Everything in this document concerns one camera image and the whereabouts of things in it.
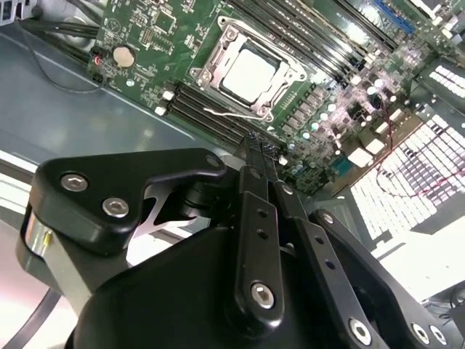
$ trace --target bolt hole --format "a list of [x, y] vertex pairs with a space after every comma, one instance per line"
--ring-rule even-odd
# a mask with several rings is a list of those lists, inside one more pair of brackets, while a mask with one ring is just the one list
[[256, 291], [259, 293], [260, 298], [263, 302], [268, 302], [270, 300], [270, 295], [264, 290], [263, 287], [258, 287]]
[[357, 332], [360, 336], [366, 336], [365, 330], [362, 327], [357, 327]]
[[332, 270], [336, 269], [336, 266], [334, 263], [332, 263], [330, 260], [325, 260], [326, 266]]
[[263, 229], [258, 229], [256, 233], [259, 234], [259, 237], [262, 238], [263, 240], [268, 239], [268, 234], [266, 234]]
[[110, 207], [111, 207], [112, 209], [122, 209], [122, 208], [123, 208], [123, 206], [122, 206], [120, 203], [118, 203], [118, 202], [112, 202], [112, 203], [110, 204]]
[[266, 212], [266, 211], [264, 211], [262, 209], [257, 210], [257, 212], [260, 215], [260, 217], [263, 217], [263, 218], [268, 217], [268, 212]]

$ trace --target electronic component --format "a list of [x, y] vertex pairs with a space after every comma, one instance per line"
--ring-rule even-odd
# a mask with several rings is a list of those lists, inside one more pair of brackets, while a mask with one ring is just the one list
[[198, 72], [198, 86], [230, 98], [245, 112], [265, 117], [294, 82], [307, 78], [307, 72], [244, 22], [227, 17], [218, 21], [223, 34]]
[[393, 102], [395, 102], [397, 100], [397, 96], [394, 95], [394, 93], [390, 89], [385, 87], [383, 89], [383, 93], [386, 95], [388, 101], [393, 103]]
[[333, 131], [334, 138], [336, 138], [337, 140], [340, 140], [342, 137], [342, 133], [341, 131], [339, 131], [339, 128], [336, 126], [332, 126], [331, 130]]
[[327, 121], [328, 119], [329, 119], [328, 113], [323, 112], [323, 113], [320, 114], [320, 120], [321, 121]]
[[312, 131], [318, 131], [319, 128], [320, 128], [320, 124], [317, 123], [316, 121], [315, 121], [315, 122], [312, 122], [312, 123], [310, 124], [310, 129], [311, 129]]
[[413, 34], [415, 32], [415, 28], [407, 20], [398, 16], [383, 2], [383, 0], [373, 0], [373, 3], [391, 20], [391, 22], [402, 29], [406, 34]]
[[368, 77], [368, 80], [375, 86], [377, 89], [380, 89], [383, 87], [384, 82], [377, 76], [376, 74], [371, 74]]
[[384, 103], [383, 102], [383, 97], [381, 97], [381, 95], [378, 95], [376, 93], [376, 94], [370, 96], [370, 104], [376, 110], [381, 109], [381, 107], [383, 106], [383, 103]]
[[386, 146], [371, 130], [366, 129], [360, 133], [360, 141], [367, 151], [373, 155], [378, 155]]
[[134, 50], [127, 46], [118, 46], [113, 50], [113, 59], [119, 68], [130, 68], [136, 62]]
[[371, 95], [375, 94], [376, 91], [378, 91], [378, 89], [374, 85], [372, 85], [372, 83], [369, 82], [369, 81], [364, 81], [362, 83], [362, 88], [366, 91], [368, 96], [371, 96]]
[[342, 147], [347, 159], [358, 167], [366, 167], [373, 160], [373, 155], [354, 138], [346, 140]]

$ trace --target hex bolt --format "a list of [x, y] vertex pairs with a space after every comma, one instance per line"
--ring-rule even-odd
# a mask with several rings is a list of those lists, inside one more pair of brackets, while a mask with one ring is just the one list
[[329, 214], [327, 213], [323, 213], [322, 214], [322, 217], [323, 219], [328, 222], [329, 224], [333, 224], [334, 223], [334, 218], [332, 218], [332, 216], [330, 216]]
[[80, 192], [89, 186], [87, 180], [79, 174], [66, 174], [61, 179], [61, 185], [64, 189], [74, 192]]
[[294, 191], [292, 190], [292, 188], [289, 187], [287, 184], [283, 184], [283, 190], [284, 190], [284, 193], [288, 195], [294, 194]]
[[129, 206], [122, 198], [107, 198], [102, 208], [106, 214], [114, 218], [123, 218], [129, 213]]
[[230, 29], [226, 32], [226, 39], [228, 40], [235, 40], [238, 37], [238, 33], [233, 29]]
[[367, 326], [356, 318], [349, 320], [349, 327], [352, 334], [359, 340], [360, 343], [369, 346], [371, 344], [371, 334]]
[[251, 293], [255, 302], [264, 309], [270, 309], [275, 304], [275, 296], [273, 296], [273, 292], [264, 284], [259, 282], [253, 284]]
[[413, 333], [415, 333], [420, 341], [422, 341], [424, 344], [429, 344], [428, 334], [426, 334], [426, 331], [420, 325], [412, 322], [412, 329]]

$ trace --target capacitor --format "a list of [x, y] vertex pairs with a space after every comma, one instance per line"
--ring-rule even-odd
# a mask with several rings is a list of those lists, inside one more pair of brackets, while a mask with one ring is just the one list
[[390, 89], [385, 88], [383, 89], [384, 94], [386, 95], [388, 101], [391, 103], [395, 102], [397, 100], [397, 96], [394, 95], [394, 92], [392, 92]]
[[310, 125], [310, 129], [312, 131], [318, 131], [319, 128], [320, 128], [320, 124], [317, 122], [312, 122], [312, 124]]
[[334, 111], [336, 111], [336, 109], [337, 109], [337, 105], [336, 105], [336, 104], [334, 104], [334, 103], [329, 103], [329, 104], [328, 104], [328, 111], [329, 111], [330, 113], [333, 113]]
[[384, 82], [376, 74], [371, 74], [368, 80], [378, 89], [381, 89], [384, 85]]
[[291, 142], [288, 142], [288, 150], [289, 151], [296, 150], [296, 143], [293, 140]]
[[304, 163], [302, 161], [299, 160], [298, 162], [296, 162], [296, 170], [297, 171], [300, 171], [303, 168], [304, 168]]
[[113, 50], [113, 59], [119, 68], [130, 68], [136, 63], [136, 54], [127, 46], [117, 46]]
[[379, 94], [374, 94], [374, 95], [371, 95], [370, 98], [370, 104], [373, 108], [375, 108], [376, 110], [379, 110], [381, 109], [381, 107], [383, 106], [383, 97]]
[[372, 83], [369, 81], [364, 81], [362, 83], [362, 87], [366, 91], [366, 93], [368, 93], [369, 96], [374, 95], [377, 91], [377, 88], [373, 86]]
[[333, 152], [334, 152], [334, 155], [337, 155], [337, 156], [341, 155], [341, 147], [338, 144], [341, 144], [341, 143], [340, 142], [335, 142], [333, 144]]
[[340, 140], [341, 137], [342, 137], [342, 134], [341, 132], [339, 131], [339, 129], [335, 126], [331, 127], [333, 133], [334, 133], [334, 137], [337, 139], [337, 140]]

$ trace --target black cable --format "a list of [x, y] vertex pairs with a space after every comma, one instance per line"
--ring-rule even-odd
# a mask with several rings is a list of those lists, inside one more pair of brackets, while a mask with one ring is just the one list
[[22, 20], [21, 25], [27, 28], [38, 28], [42, 30], [47, 29], [66, 29], [72, 31], [82, 31], [84, 33], [98, 33], [99, 27], [94, 25], [87, 25], [87, 24], [80, 24], [80, 23], [68, 23], [68, 22], [55, 22], [49, 20], [35, 20], [35, 19], [27, 19]]
[[96, 22], [96, 24], [100, 24], [100, 22], [102, 21], [102, 18], [92, 9], [90, 9], [87, 5], [81, 2], [81, 0], [66, 0], [66, 1], [76, 6], [78, 9], [80, 9], [82, 13], [84, 13], [89, 19]]
[[105, 85], [105, 80], [104, 80], [101, 83], [101, 85], [99, 85], [99, 86], [97, 86], [97, 87], [95, 87], [93, 89], [71, 89], [70, 87], [65, 87], [65, 86], [62, 86], [62, 85], [58, 84], [57, 82], [55, 82], [52, 78], [50, 78], [49, 74], [47, 74], [47, 72], [42, 67], [42, 65], [41, 65], [41, 63], [40, 63], [40, 61], [39, 61], [39, 59], [37, 57], [36, 51], [34, 51], [34, 48], [32, 47], [32, 43], [29, 41], [28, 34], [26, 33], [26, 31], [23, 29], [21, 24], [18, 23], [18, 21], [15, 21], [15, 24], [19, 28], [21, 34], [23, 35], [25, 45], [28, 48], [33, 60], [36, 62], [37, 67], [39, 68], [39, 70], [44, 75], [44, 78], [50, 84], [52, 84], [54, 87], [56, 87], [58, 89], [61, 89], [62, 91], [66, 91], [66, 92], [77, 93], [77, 94], [80, 94], [80, 95], [87, 95], [89, 93], [94, 93], [94, 92], [99, 91]]
[[37, 308], [3, 349], [22, 349], [37, 333], [60, 300], [61, 295], [49, 289]]
[[71, 31], [68, 29], [59, 29], [59, 28], [49, 28], [45, 30], [37, 29], [37, 28], [29, 28], [28, 31], [31, 31], [34, 33], [46, 31], [47, 33], [57, 33], [57, 34], [69, 35], [69, 36], [74, 36], [76, 38], [85, 38], [85, 39], [97, 38], [97, 34], [84, 33], [84, 32], [79, 32], [79, 31]]

